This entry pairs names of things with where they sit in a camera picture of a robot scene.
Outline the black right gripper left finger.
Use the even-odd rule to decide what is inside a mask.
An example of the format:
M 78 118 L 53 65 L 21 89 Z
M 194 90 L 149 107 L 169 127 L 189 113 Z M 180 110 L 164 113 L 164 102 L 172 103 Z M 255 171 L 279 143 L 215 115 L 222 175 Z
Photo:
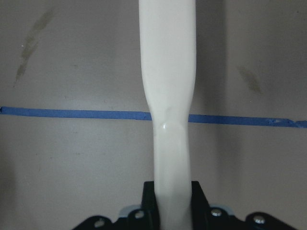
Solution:
M 154 181 L 144 182 L 141 207 L 142 209 L 147 210 L 151 214 L 153 229 L 159 230 L 160 217 L 154 192 Z

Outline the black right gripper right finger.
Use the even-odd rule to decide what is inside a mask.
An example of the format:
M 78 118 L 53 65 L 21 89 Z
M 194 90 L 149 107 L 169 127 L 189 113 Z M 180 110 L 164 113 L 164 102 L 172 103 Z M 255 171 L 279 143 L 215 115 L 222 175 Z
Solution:
M 193 230 L 208 230 L 209 224 L 209 202 L 198 181 L 191 182 L 191 218 Z

